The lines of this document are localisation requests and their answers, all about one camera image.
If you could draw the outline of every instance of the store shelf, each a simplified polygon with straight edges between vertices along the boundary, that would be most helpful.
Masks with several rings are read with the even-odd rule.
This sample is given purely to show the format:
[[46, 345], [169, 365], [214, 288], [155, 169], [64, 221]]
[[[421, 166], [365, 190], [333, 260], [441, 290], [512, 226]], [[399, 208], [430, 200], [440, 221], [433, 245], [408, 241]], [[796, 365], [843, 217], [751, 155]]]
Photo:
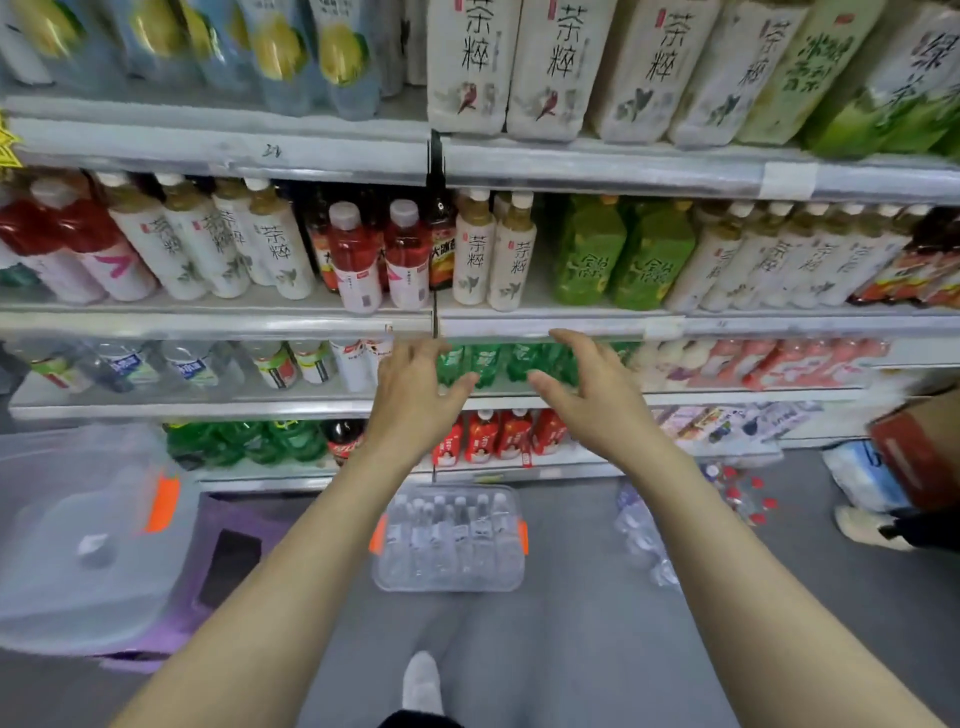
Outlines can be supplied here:
[[208, 294], [195, 302], [158, 293], [136, 303], [31, 303], [0, 299], [0, 338], [25, 334], [139, 339], [327, 339], [433, 333], [433, 310], [396, 309], [390, 297], [372, 316], [344, 310], [340, 297], [318, 284], [302, 301], [252, 285], [237, 299]]
[[798, 149], [569, 144], [442, 136], [451, 187], [827, 202], [960, 203], [960, 167], [936, 157], [817, 159]]
[[423, 185], [430, 127], [424, 89], [407, 88], [377, 118], [281, 116], [223, 103], [209, 90], [166, 95], [132, 85], [129, 99], [92, 101], [55, 91], [3, 102], [24, 164]]

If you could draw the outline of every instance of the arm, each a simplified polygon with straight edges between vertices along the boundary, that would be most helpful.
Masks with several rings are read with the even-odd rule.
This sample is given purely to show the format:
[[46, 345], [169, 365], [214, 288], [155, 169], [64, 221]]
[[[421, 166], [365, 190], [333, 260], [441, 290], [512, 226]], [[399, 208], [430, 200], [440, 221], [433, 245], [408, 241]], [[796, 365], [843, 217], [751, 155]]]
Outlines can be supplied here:
[[453, 426], [476, 382], [437, 394], [444, 345], [397, 342], [380, 364], [363, 446], [283, 541], [112, 728], [293, 726], [376, 522], [410, 470]]
[[944, 728], [707, 484], [654, 422], [616, 353], [580, 333], [551, 334], [577, 356], [580, 395], [543, 372], [530, 383], [647, 502], [740, 724]]

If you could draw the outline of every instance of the floor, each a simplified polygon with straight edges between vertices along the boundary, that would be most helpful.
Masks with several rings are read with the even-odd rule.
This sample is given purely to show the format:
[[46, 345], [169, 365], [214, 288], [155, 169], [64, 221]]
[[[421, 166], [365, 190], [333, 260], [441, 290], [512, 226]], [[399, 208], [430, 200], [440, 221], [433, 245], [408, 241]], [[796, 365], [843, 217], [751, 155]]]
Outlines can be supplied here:
[[[764, 472], [773, 552], [949, 726], [960, 728], [960, 557], [847, 542], [817, 453]], [[358, 574], [300, 726], [375, 726], [429, 649], [467, 726], [734, 728], [683, 598], [651, 584], [611, 528], [614, 485], [521, 491], [525, 581], [508, 595], [387, 595]], [[260, 503], [289, 511], [301, 502]], [[5, 728], [104, 726], [141, 684], [86, 663], [0, 653]]]

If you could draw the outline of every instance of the clear plastic crate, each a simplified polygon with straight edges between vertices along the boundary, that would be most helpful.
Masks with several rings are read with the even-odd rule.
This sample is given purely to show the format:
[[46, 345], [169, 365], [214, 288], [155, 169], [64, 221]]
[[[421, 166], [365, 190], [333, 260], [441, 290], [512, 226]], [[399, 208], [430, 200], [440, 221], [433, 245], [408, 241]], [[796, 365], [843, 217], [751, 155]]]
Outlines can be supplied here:
[[523, 581], [527, 524], [504, 486], [422, 486], [397, 494], [371, 540], [385, 592], [510, 592]]

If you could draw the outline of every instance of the shoe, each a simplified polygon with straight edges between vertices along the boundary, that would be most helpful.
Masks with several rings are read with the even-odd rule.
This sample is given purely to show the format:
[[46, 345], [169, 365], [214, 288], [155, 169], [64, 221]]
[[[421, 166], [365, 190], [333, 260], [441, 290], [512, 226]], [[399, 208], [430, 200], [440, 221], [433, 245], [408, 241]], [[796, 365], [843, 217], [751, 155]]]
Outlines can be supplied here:
[[418, 652], [403, 673], [403, 710], [444, 714], [440, 696], [440, 671], [429, 652]]
[[853, 508], [849, 505], [838, 505], [833, 510], [833, 519], [836, 521], [837, 528], [840, 529], [840, 532], [858, 544], [883, 546], [884, 548], [892, 548], [896, 551], [914, 550], [914, 547], [902, 536], [888, 539], [880, 533], [882, 526], [894, 524], [894, 518], [892, 516], [862, 511], [859, 508]]

